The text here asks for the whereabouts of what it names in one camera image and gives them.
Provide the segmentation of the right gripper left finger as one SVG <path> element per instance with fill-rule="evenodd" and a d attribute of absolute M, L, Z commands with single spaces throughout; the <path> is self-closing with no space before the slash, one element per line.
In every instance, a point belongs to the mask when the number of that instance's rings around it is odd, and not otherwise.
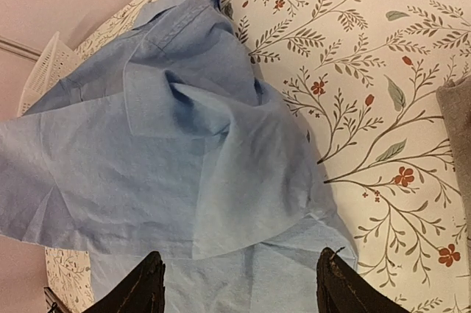
<path fill-rule="evenodd" d="M 152 251 L 85 313 L 164 313 L 165 271 L 159 252 Z"/>

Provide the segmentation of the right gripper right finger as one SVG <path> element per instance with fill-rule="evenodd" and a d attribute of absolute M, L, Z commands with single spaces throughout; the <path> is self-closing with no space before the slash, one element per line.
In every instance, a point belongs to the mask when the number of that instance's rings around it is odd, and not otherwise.
<path fill-rule="evenodd" d="M 320 313 L 408 313 L 370 286 L 337 252 L 326 247 L 316 265 Z"/>

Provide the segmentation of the light blue long sleeve shirt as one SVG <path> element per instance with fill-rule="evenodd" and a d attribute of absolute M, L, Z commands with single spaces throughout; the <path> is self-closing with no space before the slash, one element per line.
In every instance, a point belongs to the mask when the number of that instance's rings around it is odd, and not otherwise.
<path fill-rule="evenodd" d="M 86 250 L 104 297 L 144 256 L 167 312 L 315 312 L 325 247 L 357 263 L 323 170 L 219 0 L 157 0 L 1 124 L 1 234 Z"/>

